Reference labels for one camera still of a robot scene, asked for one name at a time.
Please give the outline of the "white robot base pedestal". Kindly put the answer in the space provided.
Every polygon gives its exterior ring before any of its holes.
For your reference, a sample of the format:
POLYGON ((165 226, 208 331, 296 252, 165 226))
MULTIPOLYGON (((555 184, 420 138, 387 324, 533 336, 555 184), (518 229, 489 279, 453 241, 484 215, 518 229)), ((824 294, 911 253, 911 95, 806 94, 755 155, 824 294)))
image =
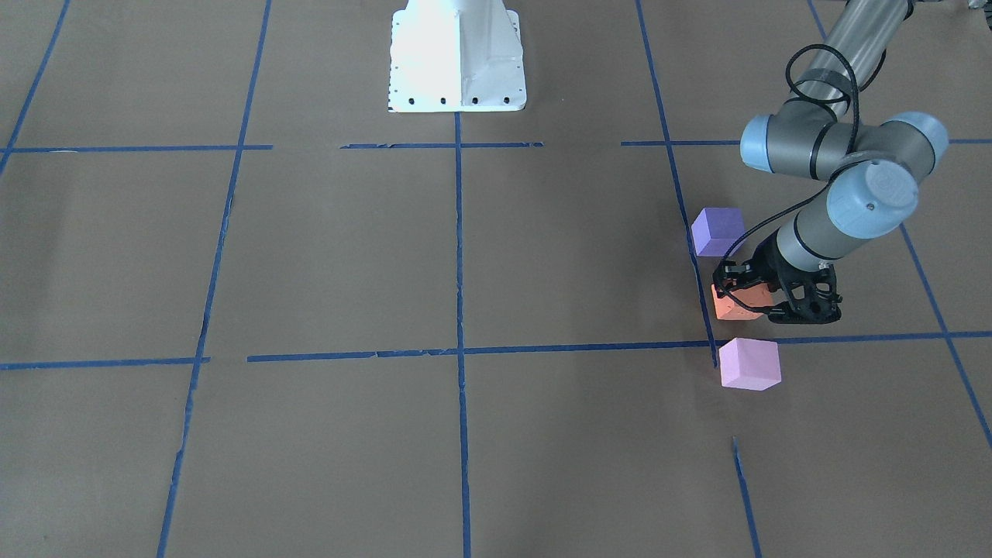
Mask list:
POLYGON ((521 21, 503 1, 408 1, 391 32, 390 113, 527 105, 521 21))

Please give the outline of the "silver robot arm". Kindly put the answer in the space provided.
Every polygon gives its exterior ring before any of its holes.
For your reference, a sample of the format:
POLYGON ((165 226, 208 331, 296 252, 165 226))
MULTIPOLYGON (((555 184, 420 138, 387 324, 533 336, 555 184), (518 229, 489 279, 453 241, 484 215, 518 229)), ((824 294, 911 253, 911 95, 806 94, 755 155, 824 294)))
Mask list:
POLYGON ((907 111, 879 125, 861 117, 861 94, 881 70, 888 45, 913 15, 913 1, 847 1, 823 43, 802 47, 811 61, 794 77, 776 113, 758 115, 739 141, 742 162, 770 174, 822 181, 823 189, 783 211, 786 222, 744 263, 723 257, 713 273, 719 299, 742 304, 741 290, 784 293, 751 312, 825 320, 841 301, 834 266, 893 232, 914 212, 922 181, 938 168, 949 134, 935 117, 907 111))

